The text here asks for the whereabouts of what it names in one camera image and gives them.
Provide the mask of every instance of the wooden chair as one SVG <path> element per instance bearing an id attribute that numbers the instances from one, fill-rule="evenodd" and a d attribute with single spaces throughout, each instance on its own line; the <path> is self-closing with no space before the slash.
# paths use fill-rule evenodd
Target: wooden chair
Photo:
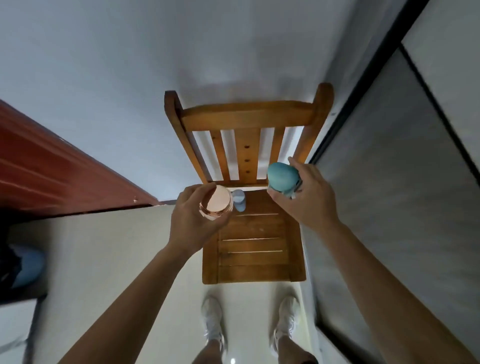
<path id="1" fill-rule="evenodd" d="M 175 91 L 165 92 L 165 113 L 203 183 L 209 173 L 194 138 L 187 132 L 209 131 L 226 187 L 265 187 L 257 179 L 260 130 L 275 128 L 270 163 L 278 160 L 287 126 L 304 126 L 293 157 L 304 162 L 328 113 L 334 92 L 319 84 L 313 103 L 300 101 L 202 105 L 183 109 Z M 221 130 L 234 130 L 239 180 L 231 181 Z M 229 224 L 203 251 L 204 284 L 305 280 L 305 264 L 298 223 L 278 207 L 265 191 L 247 191 L 247 208 L 235 211 Z"/>

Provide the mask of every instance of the chair backrest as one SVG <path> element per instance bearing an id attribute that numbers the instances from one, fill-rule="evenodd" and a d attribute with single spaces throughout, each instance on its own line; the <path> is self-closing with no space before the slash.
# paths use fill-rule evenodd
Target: chair backrest
<path id="1" fill-rule="evenodd" d="M 257 179 L 260 130 L 275 128 L 270 163 L 278 160 L 285 128 L 304 126 L 293 157 L 299 162 L 307 158 L 334 100 L 331 84 L 319 84 L 313 103 L 301 101 L 247 102 L 213 104 L 183 109 L 175 91 L 165 92 L 165 113 L 183 148 L 203 183 L 209 182 L 209 173 L 198 152 L 195 139 L 188 132 L 209 131 L 227 187 L 268 185 Z M 234 130 L 239 180 L 231 181 L 221 130 Z"/>

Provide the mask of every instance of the forearm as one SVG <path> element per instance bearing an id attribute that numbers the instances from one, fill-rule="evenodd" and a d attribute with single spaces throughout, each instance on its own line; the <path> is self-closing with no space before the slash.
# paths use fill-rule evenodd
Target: forearm
<path id="1" fill-rule="evenodd" d="M 188 258 L 170 245 L 158 252 L 60 363 L 134 363 Z"/>
<path id="2" fill-rule="evenodd" d="M 355 237 L 319 233 L 389 363 L 477 363 L 453 334 Z"/>

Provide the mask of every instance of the hand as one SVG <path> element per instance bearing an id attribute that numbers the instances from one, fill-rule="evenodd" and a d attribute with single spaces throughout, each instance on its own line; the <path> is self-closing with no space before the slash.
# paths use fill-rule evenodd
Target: hand
<path id="1" fill-rule="evenodd" d="M 200 214 L 199 204 L 214 182 L 189 186 L 180 193 L 172 212 L 170 239 L 168 245 L 179 249 L 188 257 L 203 248 L 208 239 L 228 223 L 231 212 L 216 220 L 209 220 Z"/>
<path id="2" fill-rule="evenodd" d="M 299 163 L 291 157 L 288 161 L 298 170 L 303 183 L 294 199 L 269 188 L 272 199 L 296 221 L 319 234 L 339 224 L 335 193 L 320 171 L 313 164 Z"/>

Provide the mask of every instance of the right hand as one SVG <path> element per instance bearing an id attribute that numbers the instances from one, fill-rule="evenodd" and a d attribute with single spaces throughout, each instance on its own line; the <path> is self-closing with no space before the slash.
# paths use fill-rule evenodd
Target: right hand
<path id="1" fill-rule="evenodd" d="M 288 158 L 295 167 L 303 183 L 290 199 L 278 191 L 268 189 L 272 199 L 290 216 L 301 224 L 322 234 L 340 224 L 336 212 L 335 193 L 313 164 L 303 164 Z"/>

